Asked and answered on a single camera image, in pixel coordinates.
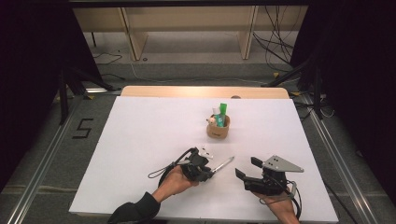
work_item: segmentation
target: aluminum rail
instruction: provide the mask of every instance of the aluminum rail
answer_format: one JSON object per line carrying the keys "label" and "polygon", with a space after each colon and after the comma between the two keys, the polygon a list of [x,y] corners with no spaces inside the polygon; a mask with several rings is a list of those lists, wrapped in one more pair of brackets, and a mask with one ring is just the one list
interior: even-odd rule
{"label": "aluminum rail", "polygon": [[[313,104],[309,96],[305,95],[303,97],[307,104]],[[353,174],[350,172],[347,163],[343,159],[343,156],[332,140],[332,136],[327,130],[323,120],[320,120],[316,113],[311,113],[311,119],[314,122],[315,127],[317,128],[330,157],[332,158],[332,162],[334,163],[335,168],[337,169],[337,172],[340,175],[352,202],[355,204],[362,221],[367,224],[379,223],[369,202],[361,191],[361,188],[353,177]]]}
{"label": "aluminum rail", "polygon": [[70,108],[69,116],[65,120],[64,124],[59,126],[57,132],[55,133],[52,141],[49,144],[49,147],[47,148],[46,153],[44,154],[43,159],[35,170],[35,174],[33,175],[29,184],[26,186],[25,191],[23,192],[22,196],[15,205],[10,217],[8,218],[8,224],[22,223],[24,217],[26,216],[27,211],[29,210],[30,205],[33,202],[33,199],[35,198],[37,190],[43,182],[44,177],[46,176],[46,173],[53,161],[53,158],[55,157],[56,152],[58,151],[58,148],[64,139],[64,134],[69,127],[74,112],[78,108],[79,104],[82,102],[82,96],[76,97],[74,101],[74,104],[72,104]]}

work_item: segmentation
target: wooden pencil holder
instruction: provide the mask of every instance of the wooden pencil holder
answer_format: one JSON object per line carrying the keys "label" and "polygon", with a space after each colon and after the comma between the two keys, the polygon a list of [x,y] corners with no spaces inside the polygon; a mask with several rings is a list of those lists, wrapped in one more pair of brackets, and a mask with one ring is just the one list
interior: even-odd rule
{"label": "wooden pencil holder", "polygon": [[206,133],[209,137],[223,139],[227,137],[228,130],[230,129],[230,117],[225,116],[224,127],[211,126],[207,124]]}

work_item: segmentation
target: white cap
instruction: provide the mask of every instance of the white cap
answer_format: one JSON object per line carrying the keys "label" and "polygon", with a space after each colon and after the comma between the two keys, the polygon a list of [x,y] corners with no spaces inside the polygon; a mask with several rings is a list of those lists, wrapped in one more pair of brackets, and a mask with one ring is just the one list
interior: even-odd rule
{"label": "white cap", "polygon": [[213,114],[214,115],[220,114],[220,108],[219,107],[214,107],[213,108]]}

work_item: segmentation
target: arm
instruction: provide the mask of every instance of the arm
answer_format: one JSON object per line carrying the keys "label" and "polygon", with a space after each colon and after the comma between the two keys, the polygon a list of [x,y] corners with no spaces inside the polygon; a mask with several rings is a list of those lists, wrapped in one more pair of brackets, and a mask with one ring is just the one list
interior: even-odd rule
{"label": "arm", "polygon": [[187,179],[187,177],[183,175],[180,166],[176,166],[169,172],[163,183],[152,194],[146,192],[139,202],[121,205],[114,211],[107,223],[148,221],[157,216],[160,211],[161,202],[165,199],[197,185],[198,182]]}
{"label": "arm", "polygon": [[254,195],[265,201],[280,223],[300,223],[294,213],[293,204],[290,198],[285,200],[287,194],[283,192],[278,197],[268,197],[266,195],[252,192]]}
{"label": "arm", "polygon": [[183,175],[180,166],[176,166],[171,170],[163,183],[152,193],[152,196],[158,203],[161,203],[168,197],[179,194],[184,190],[197,186],[199,183],[190,181]]}

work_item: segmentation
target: black curtain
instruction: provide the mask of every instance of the black curtain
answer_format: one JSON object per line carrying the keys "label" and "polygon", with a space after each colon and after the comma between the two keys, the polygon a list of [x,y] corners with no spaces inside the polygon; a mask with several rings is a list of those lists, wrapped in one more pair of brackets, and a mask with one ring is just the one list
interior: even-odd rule
{"label": "black curtain", "polygon": [[71,8],[1,1],[0,189],[37,138],[68,64],[101,79]]}
{"label": "black curtain", "polygon": [[[309,58],[341,2],[329,7],[317,3],[308,9],[291,58],[294,66]],[[353,4],[339,26],[338,38],[319,64],[322,89],[396,204],[392,175],[396,171],[396,4],[374,0]],[[305,80],[312,83],[313,77]]]}

